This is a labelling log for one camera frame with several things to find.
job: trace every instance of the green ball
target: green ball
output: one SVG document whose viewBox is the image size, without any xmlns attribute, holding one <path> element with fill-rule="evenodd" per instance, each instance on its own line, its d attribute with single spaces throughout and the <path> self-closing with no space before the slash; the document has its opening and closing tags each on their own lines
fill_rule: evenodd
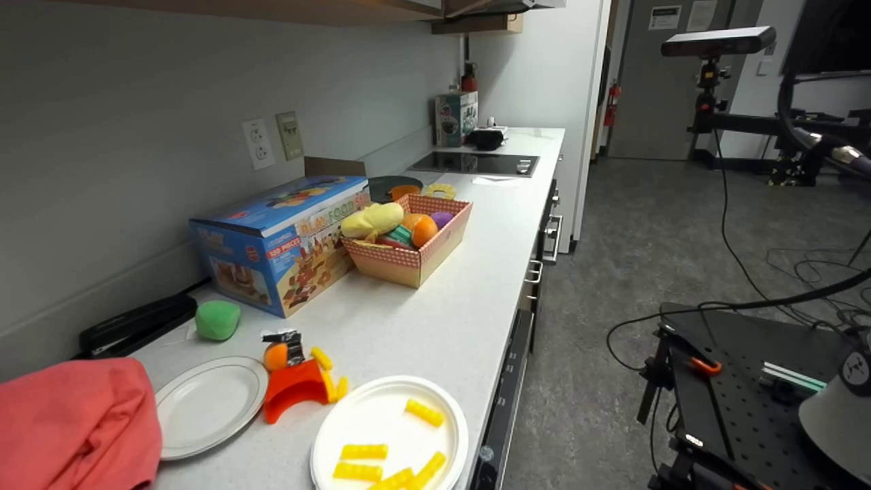
<svg viewBox="0 0 871 490">
<path fill-rule="evenodd" d="M 195 307 L 195 339 L 209 343 L 227 343 L 243 322 L 236 303 L 198 303 Z"/>
</svg>

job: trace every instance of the white countertop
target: white countertop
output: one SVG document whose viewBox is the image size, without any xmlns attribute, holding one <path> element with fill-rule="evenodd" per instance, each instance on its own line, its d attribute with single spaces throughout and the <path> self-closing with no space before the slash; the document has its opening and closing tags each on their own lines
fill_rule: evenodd
<svg viewBox="0 0 871 490">
<path fill-rule="evenodd" d="M 469 456 L 476 456 L 561 145 L 561 128 L 506 132 L 496 152 L 538 155 L 533 177 L 414 175 L 450 184 L 457 199 L 474 201 L 465 241 L 424 286 L 405 288 L 350 272 L 292 318 L 244 307 L 228 343 L 195 341 L 189 322 L 135 358 L 160 389 L 218 358 L 261 359 L 261 333 L 295 326 L 304 351 L 329 351 L 334 375 L 348 375 L 350 389 L 380 375 L 423 375 L 443 386 L 465 415 Z M 307 453 L 327 415 L 329 407 L 299 403 L 278 426 L 255 420 L 232 444 L 164 465 L 159 488 L 311 488 Z M 457 488 L 469 488 L 470 472 L 474 461 Z"/>
</svg>

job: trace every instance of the red towel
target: red towel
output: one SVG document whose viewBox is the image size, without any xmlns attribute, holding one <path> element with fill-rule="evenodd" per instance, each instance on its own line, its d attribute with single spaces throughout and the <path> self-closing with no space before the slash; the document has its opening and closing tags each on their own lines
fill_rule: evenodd
<svg viewBox="0 0 871 490">
<path fill-rule="evenodd" d="M 152 482 L 160 426 L 135 359 L 65 362 L 0 385 L 0 488 Z"/>
</svg>

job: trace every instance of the stovetop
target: stovetop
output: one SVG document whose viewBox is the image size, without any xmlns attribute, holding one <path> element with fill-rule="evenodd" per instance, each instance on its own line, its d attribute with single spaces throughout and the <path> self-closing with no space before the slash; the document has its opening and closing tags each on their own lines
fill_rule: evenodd
<svg viewBox="0 0 871 490">
<path fill-rule="evenodd" d="M 530 177 L 537 163 L 538 163 L 537 155 L 431 152 L 428 159 L 423 159 L 412 170 Z"/>
</svg>

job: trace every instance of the white plate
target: white plate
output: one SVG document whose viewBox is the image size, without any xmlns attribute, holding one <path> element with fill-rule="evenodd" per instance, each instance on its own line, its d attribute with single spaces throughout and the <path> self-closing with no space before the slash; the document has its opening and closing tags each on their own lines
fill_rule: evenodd
<svg viewBox="0 0 871 490">
<path fill-rule="evenodd" d="M 160 461 L 184 461 L 236 435 L 261 409 L 267 370 L 244 358 L 198 366 L 159 393 Z"/>
<path fill-rule="evenodd" d="M 443 415 L 442 429 L 405 415 L 405 400 L 417 397 Z M 379 380 L 353 389 L 323 420 L 311 453 L 311 480 L 322 490 L 363 490 L 367 482 L 331 480 L 345 444 L 387 444 L 389 456 L 380 463 L 383 478 L 399 468 L 419 472 L 432 453 L 446 456 L 446 468 L 428 488 L 455 488 L 469 458 L 465 418 L 451 396 L 442 386 L 412 380 Z"/>
</svg>

